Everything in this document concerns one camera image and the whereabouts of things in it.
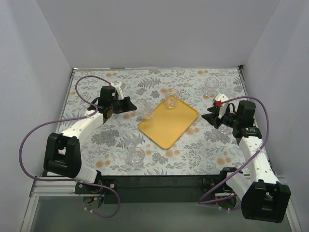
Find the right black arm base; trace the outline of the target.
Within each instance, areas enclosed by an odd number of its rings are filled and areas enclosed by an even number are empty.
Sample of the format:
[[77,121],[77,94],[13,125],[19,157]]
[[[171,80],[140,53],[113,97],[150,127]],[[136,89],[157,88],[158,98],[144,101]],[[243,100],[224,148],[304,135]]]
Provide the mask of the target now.
[[219,210],[235,211],[240,209],[237,203],[237,195],[226,182],[220,180],[213,182],[209,188],[201,187],[204,194],[198,200],[198,204],[209,208],[218,208]]

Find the clear glass mid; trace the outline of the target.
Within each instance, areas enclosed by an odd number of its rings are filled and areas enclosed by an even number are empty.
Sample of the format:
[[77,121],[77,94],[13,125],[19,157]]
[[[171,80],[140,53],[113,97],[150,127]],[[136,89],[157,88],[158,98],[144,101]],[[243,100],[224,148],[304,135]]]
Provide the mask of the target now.
[[139,99],[135,101],[135,106],[137,107],[137,114],[143,119],[151,119],[155,115],[154,109],[151,105],[144,99]]
[[231,127],[228,127],[224,124],[222,124],[219,128],[218,128],[219,132],[223,135],[231,135],[233,129]]

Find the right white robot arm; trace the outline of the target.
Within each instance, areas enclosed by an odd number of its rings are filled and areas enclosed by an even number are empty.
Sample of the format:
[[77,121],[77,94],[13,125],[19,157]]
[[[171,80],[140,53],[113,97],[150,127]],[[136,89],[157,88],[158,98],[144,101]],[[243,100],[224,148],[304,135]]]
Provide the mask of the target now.
[[216,129],[221,125],[232,128],[232,133],[246,162],[236,170],[225,169],[226,177],[211,191],[227,184],[241,200],[245,219],[281,223],[291,191],[273,173],[264,149],[266,139],[254,125],[255,103],[233,103],[215,100],[209,113],[202,115]]

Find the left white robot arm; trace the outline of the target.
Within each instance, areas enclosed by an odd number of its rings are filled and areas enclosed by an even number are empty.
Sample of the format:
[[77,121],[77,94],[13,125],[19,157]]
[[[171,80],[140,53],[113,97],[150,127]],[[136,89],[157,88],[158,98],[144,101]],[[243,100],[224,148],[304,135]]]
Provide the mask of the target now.
[[82,119],[61,133],[49,135],[43,162],[45,171],[86,183],[98,183],[100,172],[82,164],[81,145],[113,114],[137,109],[130,97],[123,96],[122,87],[122,82],[103,86],[100,96],[90,103]]

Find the clear glass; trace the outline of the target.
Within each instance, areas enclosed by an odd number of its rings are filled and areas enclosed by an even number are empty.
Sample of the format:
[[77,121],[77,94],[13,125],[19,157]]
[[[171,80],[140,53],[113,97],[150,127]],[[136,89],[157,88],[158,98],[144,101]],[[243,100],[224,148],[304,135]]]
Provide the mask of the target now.
[[127,163],[133,167],[139,167],[143,165],[145,158],[144,150],[140,147],[133,146],[129,148],[127,152]]
[[219,86],[219,81],[214,77],[208,77],[204,81],[203,93],[209,97],[213,95]]
[[168,108],[174,108],[178,102],[180,93],[174,88],[169,88],[165,92],[165,103]]

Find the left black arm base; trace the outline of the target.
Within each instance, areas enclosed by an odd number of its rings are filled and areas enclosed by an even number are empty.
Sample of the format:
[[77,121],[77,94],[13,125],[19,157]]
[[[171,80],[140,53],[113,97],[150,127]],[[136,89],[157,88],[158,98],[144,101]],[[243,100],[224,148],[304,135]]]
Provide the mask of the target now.
[[94,183],[78,181],[74,193],[83,195],[83,204],[86,209],[97,210],[104,204],[116,204],[117,210],[120,207],[120,197],[116,188],[117,182],[113,180],[96,180]]

